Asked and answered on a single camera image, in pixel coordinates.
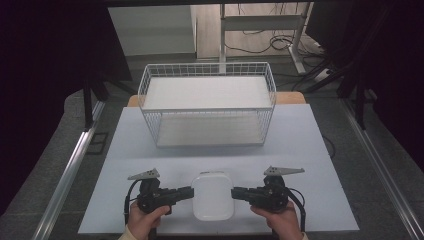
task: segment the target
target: white table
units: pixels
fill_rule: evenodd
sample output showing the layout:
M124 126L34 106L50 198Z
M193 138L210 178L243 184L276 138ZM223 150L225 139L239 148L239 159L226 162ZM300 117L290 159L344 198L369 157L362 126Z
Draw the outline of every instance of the white table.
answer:
M227 172L234 186L263 186L263 172L275 167L304 168L284 176L286 185L306 199L306 231L358 230L346 195L308 104L276 105L264 146L158 149L140 109L124 108L96 188L81 223L80 234L120 233L129 175L157 168L162 188L188 186L200 172ZM173 206L158 228L164 235L226 235L270 233L265 220L249 204L235 202L235 214L225 221L195 218L192 200Z

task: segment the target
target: hand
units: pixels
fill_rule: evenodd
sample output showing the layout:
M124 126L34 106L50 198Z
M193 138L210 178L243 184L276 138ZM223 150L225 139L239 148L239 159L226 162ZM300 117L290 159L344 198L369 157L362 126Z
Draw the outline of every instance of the hand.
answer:
M162 206L146 214L137 206L137 201L134 201L130 207L128 229L137 240L147 240L150 229L158 227L160 225L160 217L169 212L169 210L169 206Z
M266 218L268 227L278 233L280 240L303 239L293 202L289 201L287 207L279 213L271 213L254 206L250 207L250 209L252 212Z

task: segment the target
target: white container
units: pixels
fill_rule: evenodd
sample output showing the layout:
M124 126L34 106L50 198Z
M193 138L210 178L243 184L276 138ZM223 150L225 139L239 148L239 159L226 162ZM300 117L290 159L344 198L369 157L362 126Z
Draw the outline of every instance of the white container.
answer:
M158 147L263 145L275 99L268 63L147 65L138 91Z
M193 213L201 221L222 221L234 214L233 183L224 172L204 172L191 184Z

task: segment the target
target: wire basket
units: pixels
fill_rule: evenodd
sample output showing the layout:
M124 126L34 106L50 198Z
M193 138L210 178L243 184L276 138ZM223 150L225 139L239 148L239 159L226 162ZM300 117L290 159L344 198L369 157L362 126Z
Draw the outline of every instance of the wire basket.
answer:
M150 64L138 103L157 147L263 145L275 91L268 63Z

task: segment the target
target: white wall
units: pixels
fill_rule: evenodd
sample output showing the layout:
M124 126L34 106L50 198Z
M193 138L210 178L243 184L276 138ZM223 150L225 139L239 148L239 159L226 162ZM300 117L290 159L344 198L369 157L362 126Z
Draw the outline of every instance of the white wall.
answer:
M194 53L190 6L109 8L125 56Z

